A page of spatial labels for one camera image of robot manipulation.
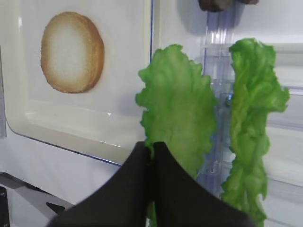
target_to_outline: crust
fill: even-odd
[[[81,62],[83,67],[79,73],[75,73],[77,74],[76,76],[67,70],[65,70],[64,73],[60,73],[61,69],[59,67],[62,66],[62,64],[58,66],[53,63],[54,60],[56,60],[64,62],[64,64],[72,64],[66,56],[62,57],[62,59],[54,59],[54,55],[56,55],[56,58],[61,56],[58,52],[67,51],[65,48],[54,48],[54,40],[58,38],[60,33],[68,33],[70,30],[76,35],[79,35],[81,40],[79,45],[82,45],[81,48],[84,50],[83,56],[79,56],[79,59],[84,60],[84,62]],[[68,40],[64,40],[63,42],[66,42],[66,46],[72,45]],[[81,93],[88,91],[93,88],[100,79],[103,65],[104,44],[97,28],[90,19],[75,12],[64,12],[51,19],[45,28],[42,39],[41,67],[47,82],[54,89],[64,93]]]

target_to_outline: lettuce leaf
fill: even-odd
[[[243,39],[231,48],[235,71],[233,85],[231,150],[236,155],[230,176],[222,184],[221,198],[248,213],[259,227],[267,218],[259,201],[267,195],[267,174],[262,157],[270,143],[266,135],[267,116],[283,112],[289,100],[275,71],[276,52],[255,39]]]
[[[143,106],[141,125],[146,145],[164,141],[174,158],[196,178],[211,150],[216,130],[215,105],[210,76],[201,75],[202,65],[190,61],[181,45],[157,50],[150,65],[139,72],[145,88],[136,95]]]

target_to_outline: green lettuce leaf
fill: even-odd
[[[266,214],[259,201],[267,195],[267,174],[262,157],[270,143],[267,116],[283,112],[289,100],[275,71],[276,52],[255,39],[243,39],[231,48],[235,71],[232,98],[231,150],[236,155],[230,176],[222,184],[222,200],[248,213],[259,227]]]
[[[164,141],[174,158],[196,178],[211,149],[216,130],[217,103],[210,76],[201,75],[202,65],[190,61],[182,46],[157,50],[150,65],[139,72],[145,88],[136,103],[146,110],[141,125],[146,145]]]

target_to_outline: bread slice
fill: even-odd
[[[64,93],[90,90],[100,79],[104,44],[93,22],[75,12],[51,19],[41,46],[41,67],[47,82]]]

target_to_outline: toasted bread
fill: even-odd
[[[41,67],[47,82],[64,93],[93,88],[104,65],[104,44],[93,22],[75,12],[64,12],[46,26]]]

